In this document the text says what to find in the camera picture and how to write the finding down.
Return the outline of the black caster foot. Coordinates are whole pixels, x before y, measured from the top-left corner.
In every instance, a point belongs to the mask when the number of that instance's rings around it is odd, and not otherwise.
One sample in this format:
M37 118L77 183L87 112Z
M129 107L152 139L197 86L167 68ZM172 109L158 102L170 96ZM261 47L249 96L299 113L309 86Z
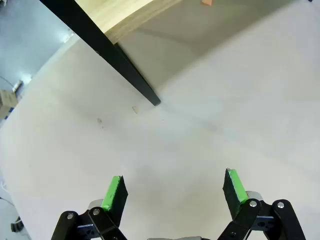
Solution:
M13 233L19 233L24 229L24 224L20 217L10 224L10 229Z

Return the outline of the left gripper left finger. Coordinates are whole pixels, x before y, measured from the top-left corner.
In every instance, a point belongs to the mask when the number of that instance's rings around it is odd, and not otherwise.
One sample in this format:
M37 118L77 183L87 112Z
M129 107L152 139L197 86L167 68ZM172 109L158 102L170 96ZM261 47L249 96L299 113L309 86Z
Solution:
M128 191L122 176L114 176L103 199L92 201L87 210L63 212L51 240L127 240L119 229Z

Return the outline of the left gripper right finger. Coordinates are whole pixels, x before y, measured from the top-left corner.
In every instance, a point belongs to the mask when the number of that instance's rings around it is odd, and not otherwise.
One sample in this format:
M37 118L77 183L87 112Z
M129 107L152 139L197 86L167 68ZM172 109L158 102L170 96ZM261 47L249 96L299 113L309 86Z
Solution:
M232 221L217 240L247 240L261 231L267 240L306 240L292 204L278 199L267 204L256 191L246 191L235 169L225 170L223 192Z

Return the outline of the printed cardboard box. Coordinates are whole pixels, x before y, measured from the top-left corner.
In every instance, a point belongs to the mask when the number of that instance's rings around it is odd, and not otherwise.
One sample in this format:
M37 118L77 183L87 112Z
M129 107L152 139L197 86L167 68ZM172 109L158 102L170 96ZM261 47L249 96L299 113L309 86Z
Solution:
M18 104L17 96L13 91L0 89L0 105L15 108Z
M0 106L0 119L5 119L13 111L13 109L13 107L7 105Z

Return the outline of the black frame wooden shelf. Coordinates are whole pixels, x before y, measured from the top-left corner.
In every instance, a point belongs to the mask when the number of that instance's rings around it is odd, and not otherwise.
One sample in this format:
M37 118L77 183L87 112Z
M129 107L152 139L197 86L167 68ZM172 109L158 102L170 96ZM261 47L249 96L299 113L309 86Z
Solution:
M182 0L40 0L151 104L161 100L118 42Z

